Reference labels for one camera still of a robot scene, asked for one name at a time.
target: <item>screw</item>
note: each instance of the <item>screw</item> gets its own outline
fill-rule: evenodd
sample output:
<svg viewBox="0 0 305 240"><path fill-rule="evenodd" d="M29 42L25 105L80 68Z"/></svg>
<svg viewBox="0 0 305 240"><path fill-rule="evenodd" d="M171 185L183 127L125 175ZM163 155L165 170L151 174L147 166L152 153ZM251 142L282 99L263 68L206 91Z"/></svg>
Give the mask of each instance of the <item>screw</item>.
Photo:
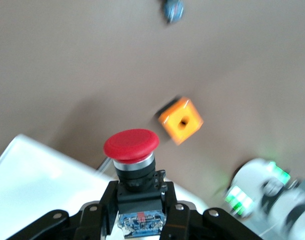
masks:
<svg viewBox="0 0 305 240"><path fill-rule="evenodd" d="M179 211L184 210L184 206L181 205L181 204L176 204L175 207L176 207L176 209L179 210Z"/></svg>
<svg viewBox="0 0 305 240"><path fill-rule="evenodd" d="M89 211L94 212L97 210L97 206L92 206L91 208L89 208Z"/></svg>
<svg viewBox="0 0 305 240"><path fill-rule="evenodd" d="M208 211L209 215L210 216L213 216L213 217L218 217L219 216L219 213L216 211L216 210L209 210Z"/></svg>
<svg viewBox="0 0 305 240"><path fill-rule="evenodd" d="M59 212L59 213L56 213L55 215L52 216L53 219L60 219L62 217L62 214Z"/></svg>

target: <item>green led light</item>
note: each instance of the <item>green led light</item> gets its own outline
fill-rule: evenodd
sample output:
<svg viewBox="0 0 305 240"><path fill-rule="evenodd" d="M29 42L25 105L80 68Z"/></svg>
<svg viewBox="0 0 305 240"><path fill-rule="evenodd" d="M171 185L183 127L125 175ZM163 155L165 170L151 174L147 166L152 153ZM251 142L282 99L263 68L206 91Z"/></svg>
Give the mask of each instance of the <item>green led light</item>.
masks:
<svg viewBox="0 0 305 240"><path fill-rule="evenodd" d="M235 199L234 196L228 195L228 196L226 197L225 201L226 201L227 203L230 204L234 199Z"/></svg>
<svg viewBox="0 0 305 240"><path fill-rule="evenodd" d="M271 161L267 165L266 169L284 185L286 185L286 183L288 183L288 181L291 179L291 176L278 167L274 161Z"/></svg>
<svg viewBox="0 0 305 240"><path fill-rule="evenodd" d="M245 211L245 208L242 207L242 208L237 212L237 214L238 214L238 215L242 215L244 211Z"/></svg>
<svg viewBox="0 0 305 240"><path fill-rule="evenodd" d="M234 186L229 192L225 201L241 215L246 209L250 208L254 201L246 195L238 186Z"/></svg>
<svg viewBox="0 0 305 240"><path fill-rule="evenodd" d="M238 202L238 203L233 207L233 209L237 211L241 206L242 206L242 203L241 203L241 202Z"/></svg>

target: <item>white surface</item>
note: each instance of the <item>white surface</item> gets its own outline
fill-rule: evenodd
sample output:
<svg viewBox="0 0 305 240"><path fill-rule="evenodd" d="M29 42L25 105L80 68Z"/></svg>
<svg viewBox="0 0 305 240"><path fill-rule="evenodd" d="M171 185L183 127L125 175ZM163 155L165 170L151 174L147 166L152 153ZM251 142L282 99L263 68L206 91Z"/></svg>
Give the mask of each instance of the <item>white surface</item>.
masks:
<svg viewBox="0 0 305 240"><path fill-rule="evenodd" d="M0 157L0 240L49 211L76 214L83 204L100 200L111 180L29 137L17 136ZM176 184L175 190L178 200L195 203L200 213L208 208ZM107 239L123 239L122 231L115 226Z"/></svg>
<svg viewBox="0 0 305 240"><path fill-rule="evenodd" d="M305 212L294 223L288 238L290 240L305 240Z"/></svg>
<svg viewBox="0 0 305 240"><path fill-rule="evenodd" d="M281 236L285 235L285 223L288 217L288 214L298 205L305 204L305 191L300 188L294 188L291 190L285 191L275 202L273 207L270 210L268 217L266 218L270 226L274 226L273 230ZM298 218L298 222L302 223L305 221L305 217L302 214ZM305 227L301 229L301 225L297 224L291 228L291 235L287 236L289 240L304 240L301 232L305 230Z"/></svg>

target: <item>silver metal ring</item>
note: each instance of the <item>silver metal ring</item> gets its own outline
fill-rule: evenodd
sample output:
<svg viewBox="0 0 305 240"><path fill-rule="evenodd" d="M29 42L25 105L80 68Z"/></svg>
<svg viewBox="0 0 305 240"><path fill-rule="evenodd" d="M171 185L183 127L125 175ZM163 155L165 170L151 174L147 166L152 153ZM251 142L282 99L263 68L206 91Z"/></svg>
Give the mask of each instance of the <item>silver metal ring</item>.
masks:
<svg viewBox="0 0 305 240"><path fill-rule="evenodd" d="M147 166L149 166L155 159L154 152L152 152L147 158L145 158L142 161L136 162L136 163L131 163L131 164L126 164L126 163L121 163L115 159L113 159L113 165L116 169L121 170L121 171L136 171L143 169Z"/></svg>

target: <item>emergency stop button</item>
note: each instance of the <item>emergency stop button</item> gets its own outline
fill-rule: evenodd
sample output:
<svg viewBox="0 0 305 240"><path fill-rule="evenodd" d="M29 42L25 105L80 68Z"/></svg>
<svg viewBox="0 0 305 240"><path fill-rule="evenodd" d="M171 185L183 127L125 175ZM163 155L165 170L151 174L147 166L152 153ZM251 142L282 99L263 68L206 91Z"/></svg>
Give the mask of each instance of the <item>emergency stop button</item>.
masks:
<svg viewBox="0 0 305 240"><path fill-rule="evenodd" d="M104 144L104 153L123 164L146 159L159 145L156 133L148 129L129 129L111 136Z"/></svg>

